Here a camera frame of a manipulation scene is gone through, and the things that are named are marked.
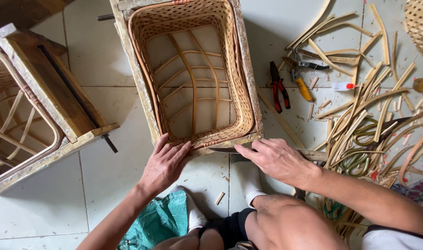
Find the white plastic bottle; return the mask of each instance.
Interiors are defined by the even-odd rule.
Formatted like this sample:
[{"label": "white plastic bottle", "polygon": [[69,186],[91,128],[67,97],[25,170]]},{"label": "white plastic bottle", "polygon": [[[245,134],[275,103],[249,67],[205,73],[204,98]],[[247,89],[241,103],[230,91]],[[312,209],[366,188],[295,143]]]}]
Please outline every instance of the white plastic bottle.
[{"label": "white plastic bottle", "polygon": [[332,89],[335,91],[348,91],[349,89],[352,89],[354,87],[358,87],[356,85],[353,85],[349,82],[334,82],[332,83]]}]

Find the black shorts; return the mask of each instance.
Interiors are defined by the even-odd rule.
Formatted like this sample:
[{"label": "black shorts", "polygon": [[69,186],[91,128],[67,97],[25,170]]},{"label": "black shorts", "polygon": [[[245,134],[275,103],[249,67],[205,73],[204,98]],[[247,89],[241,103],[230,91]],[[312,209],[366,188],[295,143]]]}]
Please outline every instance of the black shorts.
[{"label": "black shorts", "polygon": [[248,241],[245,231],[245,220],[251,212],[256,212],[256,209],[246,208],[241,212],[233,213],[223,221],[209,222],[199,231],[199,237],[202,236],[207,228],[212,228],[221,235],[224,241],[224,249],[234,247],[239,241]]}]

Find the woven bamboo piece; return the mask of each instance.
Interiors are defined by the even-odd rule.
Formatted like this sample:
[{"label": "woven bamboo piece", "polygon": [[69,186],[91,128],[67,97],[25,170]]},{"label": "woven bamboo piece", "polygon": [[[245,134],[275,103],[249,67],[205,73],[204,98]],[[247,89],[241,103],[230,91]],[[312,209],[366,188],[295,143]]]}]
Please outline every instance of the woven bamboo piece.
[{"label": "woven bamboo piece", "polygon": [[[190,32],[191,29],[203,26],[211,26],[215,29],[219,39],[221,54],[203,51],[201,45]],[[160,134],[168,133],[169,141],[176,141],[179,139],[182,141],[191,141],[192,150],[196,150],[223,141],[243,137],[251,131],[254,125],[253,109],[241,65],[241,52],[238,43],[235,17],[232,6],[227,0],[182,0],[146,6],[136,10],[131,15],[128,23],[128,31],[152,96],[152,104]],[[192,41],[196,44],[196,47],[198,47],[198,51],[182,51],[179,48],[172,33],[181,31],[187,32],[190,35]],[[160,35],[168,35],[170,37],[178,55],[164,62],[159,68],[154,70],[149,63],[150,60],[146,48],[147,43],[150,42],[152,37]],[[199,79],[196,79],[193,74],[193,69],[195,67],[192,67],[184,56],[187,53],[199,53],[205,57],[207,65],[199,67],[210,69],[213,73],[214,79],[205,80],[215,82],[217,94],[215,98],[197,98],[196,82]],[[221,57],[224,67],[214,67],[208,59],[208,56]],[[161,88],[181,72],[176,73],[165,83],[158,83],[155,80],[157,72],[170,64],[177,57],[180,57],[184,63],[185,69],[182,71],[188,71],[191,81],[183,84],[175,91],[181,89],[186,84],[192,84],[193,86],[193,99],[191,100],[191,104],[187,106],[193,106],[191,135],[184,138],[178,138],[172,133],[169,121],[172,120],[173,117],[167,116],[166,107],[163,103],[164,99],[174,93],[172,92],[166,97],[163,97],[161,94]],[[224,70],[227,81],[219,81],[216,76],[216,70]],[[226,82],[228,84],[230,100],[218,99],[219,82]],[[213,129],[197,133],[195,127],[196,112],[197,106],[201,103],[198,101],[210,99],[215,100],[214,114],[210,114],[214,116],[214,127]],[[217,128],[216,120],[219,116],[220,101],[232,102],[235,119],[229,125]],[[183,108],[179,113],[184,112],[187,107]]]},{"label": "woven bamboo piece", "polygon": [[405,25],[415,47],[423,55],[423,0],[409,0],[406,3]]},{"label": "woven bamboo piece", "polygon": [[[14,169],[21,163],[35,162],[59,146],[61,136],[57,125],[50,122],[43,110],[7,56],[0,52],[0,167]],[[32,132],[34,127],[48,130],[45,134],[52,138]]]}]

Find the white sock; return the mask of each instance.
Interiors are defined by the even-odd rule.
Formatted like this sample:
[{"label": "white sock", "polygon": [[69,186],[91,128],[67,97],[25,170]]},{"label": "white sock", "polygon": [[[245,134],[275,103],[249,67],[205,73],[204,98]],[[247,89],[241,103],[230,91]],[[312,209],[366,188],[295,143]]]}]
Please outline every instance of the white sock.
[{"label": "white sock", "polygon": [[186,212],[188,213],[188,232],[195,228],[202,228],[207,223],[207,218],[205,215],[199,210],[199,208],[194,203],[193,198],[188,193],[188,191],[182,186],[175,186],[170,193],[178,192],[178,191],[185,191],[186,194]]},{"label": "white sock", "polygon": [[231,155],[230,162],[241,182],[245,201],[250,208],[254,208],[251,204],[253,199],[258,195],[267,195],[262,191],[261,184],[259,184],[258,166],[240,155]]}]

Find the man's left hand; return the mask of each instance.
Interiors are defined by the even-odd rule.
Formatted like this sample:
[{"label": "man's left hand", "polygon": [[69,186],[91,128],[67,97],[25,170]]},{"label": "man's left hand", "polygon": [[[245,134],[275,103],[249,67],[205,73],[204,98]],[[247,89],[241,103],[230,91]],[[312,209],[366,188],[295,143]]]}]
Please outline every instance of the man's left hand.
[{"label": "man's left hand", "polygon": [[182,169],[188,162],[185,156],[190,150],[191,141],[165,144],[167,138],[168,134],[159,137],[153,154],[143,170],[142,178],[137,184],[151,197],[156,197],[179,179]]}]

